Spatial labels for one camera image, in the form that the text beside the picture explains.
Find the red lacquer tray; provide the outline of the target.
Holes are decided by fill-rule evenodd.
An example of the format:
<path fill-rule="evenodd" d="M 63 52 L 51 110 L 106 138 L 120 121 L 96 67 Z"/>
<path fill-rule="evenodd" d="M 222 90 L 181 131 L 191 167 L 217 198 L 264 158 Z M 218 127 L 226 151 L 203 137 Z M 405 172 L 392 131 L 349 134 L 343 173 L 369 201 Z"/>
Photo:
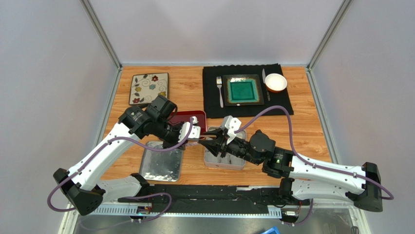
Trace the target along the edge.
<path fill-rule="evenodd" d="M 178 111 L 177 114 L 169 121 L 169 123 L 174 125 L 179 122 L 189 121 L 191 117 L 196 117 L 198 121 L 197 126 L 201 127 L 201 133 L 207 131 L 206 113 L 202 110 Z"/>

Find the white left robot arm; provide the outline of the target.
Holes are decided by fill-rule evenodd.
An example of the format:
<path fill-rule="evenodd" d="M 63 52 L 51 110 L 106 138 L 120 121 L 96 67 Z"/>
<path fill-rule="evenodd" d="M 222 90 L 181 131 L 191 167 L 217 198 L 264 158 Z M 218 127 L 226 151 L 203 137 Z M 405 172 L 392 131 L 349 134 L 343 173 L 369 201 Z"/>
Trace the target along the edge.
<path fill-rule="evenodd" d="M 157 152 L 169 152 L 182 146 L 191 133 L 193 118 L 171 125 L 170 115 L 176 111 L 177 105 L 162 95 L 145 109 L 140 106 L 127 108 L 108 135 L 87 156 L 70 169 L 55 171 L 53 177 L 57 186 L 47 197 L 48 207 L 55 212 L 64 211 L 52 204 L 52 196 L 57 190 L 62 191 L 72 204 L 71 209 L 80 215 L 90 214 L 103 202 L 138 195 L 146 183 L 140 175 L 113 180 L 101 180 L 101 177 L 134 144 Z M 140 142 L 149 135 L 158 137 L 167 146 L 152 149 Z"/>

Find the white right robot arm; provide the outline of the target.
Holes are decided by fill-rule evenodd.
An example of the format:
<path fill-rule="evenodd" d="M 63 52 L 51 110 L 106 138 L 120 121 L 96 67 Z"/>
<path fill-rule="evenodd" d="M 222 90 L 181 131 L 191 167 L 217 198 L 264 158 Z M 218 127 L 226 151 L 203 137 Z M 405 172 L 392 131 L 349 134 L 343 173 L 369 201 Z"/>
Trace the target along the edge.
<path fill-rule="evenodd" d="M 279 195 L 287 200 L 332 199 L 350 202 L 365 211 L 383 210 L 380 172 L 374 163 L 345 166 L 295 155 L 277 147 L 260 130 L 250 140 L 231 138 L 220 128 L 209 135 L 199 143 L 210 153 L 220 157 L 230 154 L 262 165 L 262 172 L 281 179 Z"/>

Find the pink handled metal tongs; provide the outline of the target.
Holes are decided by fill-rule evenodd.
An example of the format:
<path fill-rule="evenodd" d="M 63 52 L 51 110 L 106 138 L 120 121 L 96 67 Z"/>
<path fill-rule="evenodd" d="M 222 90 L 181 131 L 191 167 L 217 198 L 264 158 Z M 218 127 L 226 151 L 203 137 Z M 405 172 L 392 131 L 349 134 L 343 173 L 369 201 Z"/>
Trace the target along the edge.
<path fill-rule="evenodd" d="M 198 145 L 200 145 L 199 142 L 188 142 L 188 143 L 184 144 L 183 147 L 184 147 L 184 149 L 187 149 L 189 147 L 198 146 Z"/>

